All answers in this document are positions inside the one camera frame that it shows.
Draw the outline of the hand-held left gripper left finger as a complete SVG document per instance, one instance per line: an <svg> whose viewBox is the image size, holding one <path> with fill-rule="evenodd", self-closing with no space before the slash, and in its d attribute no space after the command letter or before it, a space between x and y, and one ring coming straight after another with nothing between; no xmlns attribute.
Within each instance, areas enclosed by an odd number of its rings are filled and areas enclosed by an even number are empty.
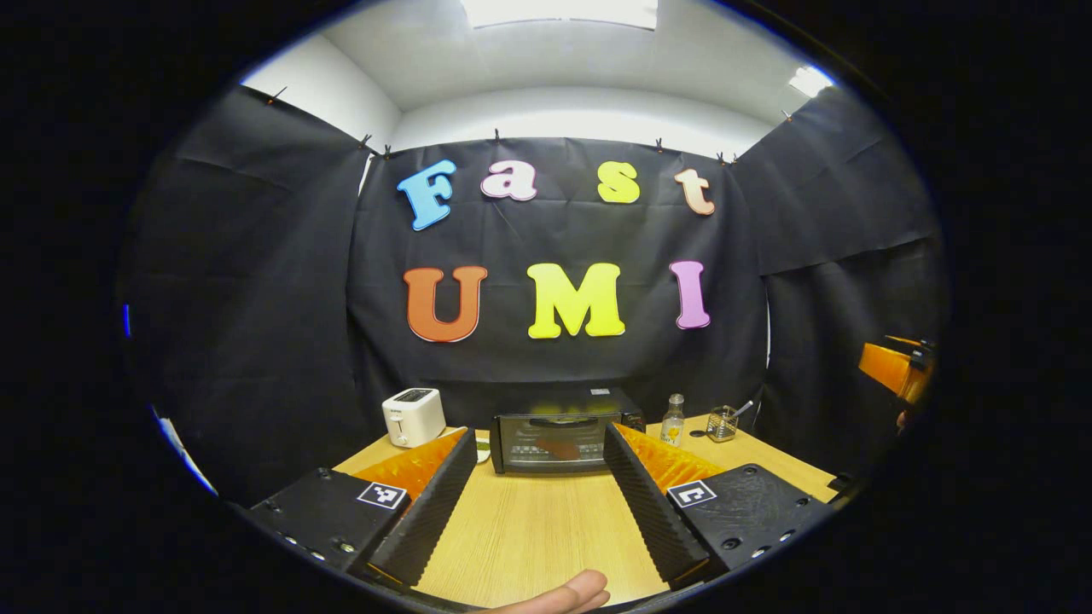
<svg viewBox="0 0 1092 614"><path fill-rule="evenodd" d="M353 474L319 467L244 509L270 536L359 579L418 585L477 463L456 428Z"/></svg>

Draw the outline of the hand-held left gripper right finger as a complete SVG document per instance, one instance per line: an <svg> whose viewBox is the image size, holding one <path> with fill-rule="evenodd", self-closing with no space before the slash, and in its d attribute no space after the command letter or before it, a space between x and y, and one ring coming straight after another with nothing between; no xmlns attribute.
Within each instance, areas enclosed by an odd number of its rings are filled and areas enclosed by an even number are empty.
<svg viewBox="0 0 1092 614"><path fill-rule="evenodd" d="M765 467L722 470L617 423L605 429L603 458L670 589L764 560L834 513Z"/></svg>

